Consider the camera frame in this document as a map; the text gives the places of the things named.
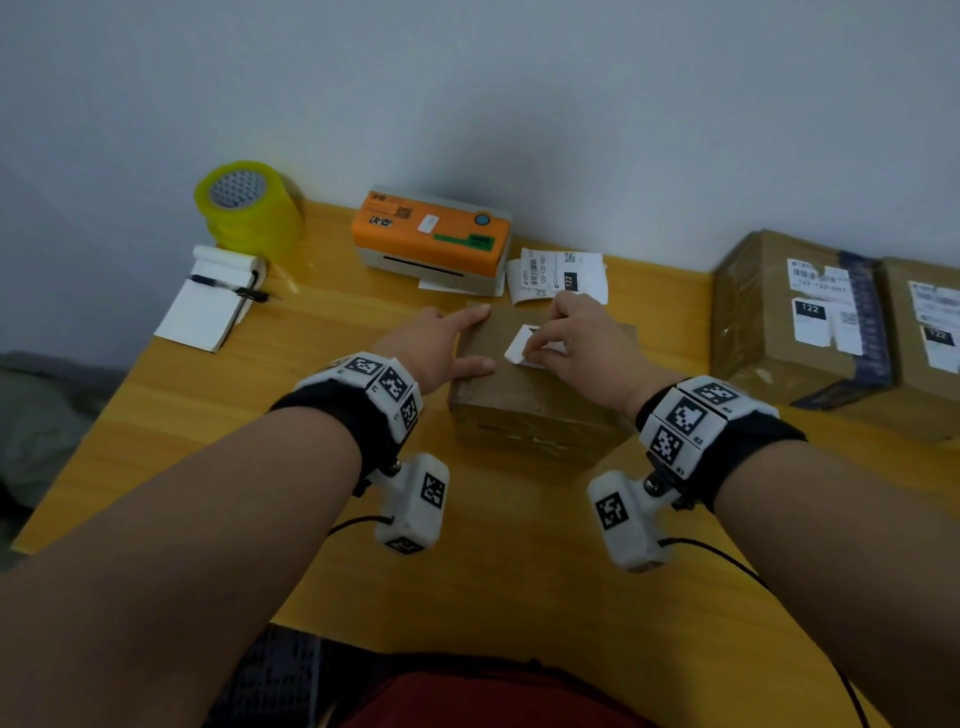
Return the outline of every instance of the tape roll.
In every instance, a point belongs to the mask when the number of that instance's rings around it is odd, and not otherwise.
[[[275,169],[258,161],[217,167],[193,193],[221,248],[277,260],[303,237],[297,206]]]

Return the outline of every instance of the black cable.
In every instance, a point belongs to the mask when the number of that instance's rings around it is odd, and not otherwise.
[[[726,561],[729,564],[733,564],[735,567],[743,571],[747,576],[752,578],[757,584],[763,587],[765,590],[772,594],[770,587],[767,586],[767,583],[760,578],[760,575],[756,573],[750,567],[741,564],[739,561],[734,559],[730,554],[724,553],[716,546],[711,546],[710,544],[705,544],[703,541],[697,541],[696,539],[684,539],[684,538],[667,538],[660,539],[657,541],[660,546],[670,546],[671,544],[689,544],[690,546],[699,546],[700,548],[705,548],[710,553],[716,554],[721,559]],[[860,725],[862,728],[870,728],[870,721],[867,720],[867,714],[863,712],[863,706],[860,705],[860,698],[856,696],[856,692],[853,691],[853,685],[843,671],[834,664],[831,660],[830,664],[833,665],[833,669],[837,671],[837,675],[840,677],[840,682],[843,683],[844,690],[847,691],[847,695],[850,697],[851,703],[853,703],[853,709],[856,711],[856,716],[860,719]]]
[[[386,523],[390,525],[394,522],[393,517],[387,518],[386,516],[359,516],[355,519],[350,519],[349,521],[344,521],[343,523],[337,523],[333,528],[330,529],[330,532],[326,534],[327,536],[332,536],[337,531],[342,531],[349,525],[354,525],[355,523],[364,523],[367,521],[376,521],[378,523]]]

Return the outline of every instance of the white paper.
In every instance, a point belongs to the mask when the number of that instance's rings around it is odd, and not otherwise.
[[[507,265],[507,283],[514,303],[553,298],[562,290],[589,294],[602,304],[610,299],[607,267],[599,253],[530,251],[524,248],[517,261],[516,286],[510,273],[510,261]]]
[[[924,338],[926,362],[934,369],[960,374],[960,329],[944,329],[921,326],[920,335]]]
[[[507,361],[512,364],[520,364],[524,367],[533,367],[535,369],[546,369],[546,367],[541,366],[540,364],[534,364],[532,361],[527,361],[523,358],[523,348],[527,345],[530,337],[534,335],[534,332],[540,327],[524,324],[520,327],[520,331],[516,333],[514,340],[510,343],[510,346],[507,347],[507,350],[503,353]],[[560,352],[561,354],[566,355],[566,346],[562,341],[553,341],[547,344],[545,349],[552,349],[555,352]]]
[[[424,215],[423,219],[420,220],[420,224],[417,225],[417,230],[430,234],[433,232],[433,229],[437,227],[437,223],[439,222],[440,218],[436,215]]]
[[[263,258],[232,253],[209,245],[193,249],[196,263],[191,275],[222,280],[234,286],[260,288],[266,278]],[[216,352],[230,328],[250,310],[252,301],[226,288],[212,288],[186,280],[163,317],[155,335],[207,352]]]
[[[852,303],[827,303],[830,318],[830,333],[837,350],[863,356],[863,336],[860,335],[860,319]]]
[[[503,295],[503,286],[505,278],[507,277],[506,270],[501,271],[500,277],[496,280],[496,290],[493,291],[493,297],[495,299],[500,298]],[[439,283],[434,283],[431,280],[421,280],[418,288],[422,288],[424,291],[441,291],[443,293],[462,293],[467,296],[478,296],[479,294],[475,291],[465,291],[463,288],[451,288],[448,285],[440,285]]]
[[[793,299],[793,337],[814,347],[830,345],[827,305],[814,299]]]
[[[810,263],[791,257],[787,258],[786,271],[792,290],[810,298],[853,305],[850,274],[843,268],[828,265],[821,275]]]
[[[935,328],[960,330],[960,291],[915,280],[908,284],[917,321]]]

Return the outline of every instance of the person's left hand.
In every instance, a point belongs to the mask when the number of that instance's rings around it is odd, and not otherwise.
[[[493,371],[495,363],[485,356],[453,358],[457,334],[488,316],[489,303],[463,308],[449,316],[429,306],[415,319],[376,342],[371,353],[399,359],[420,384],[420,392],[428,395],[451,379],[488,375]]]

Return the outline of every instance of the black wrist strap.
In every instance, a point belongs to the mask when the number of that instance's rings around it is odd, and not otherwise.
[[[319,409],[347,428],[360,448],[363,461],[355,494],[358,491],[363,492],[367,476],[374,470],[389,470],[403,447],[403,443],[394,441],[387,418],[368,399],[364,390],[357,387],[332,379],[318,384],[307,384],[281,397],[270,411],[284,407]]]
[[[664,387],[650,398],[636,415],[636,429],[640,431],[673,386]],[[687,479],[680,478],[669,470],[653,453],[647,459],[654,466],[654,475],[665,486],[675,488],[687,500],[698,500],[710,513],[717,493],[730,474],[758,450],[781,440],[801,440],[806,435],[793,425],[763,412],[730,420],[723,431],[705,450],[696,469]]]

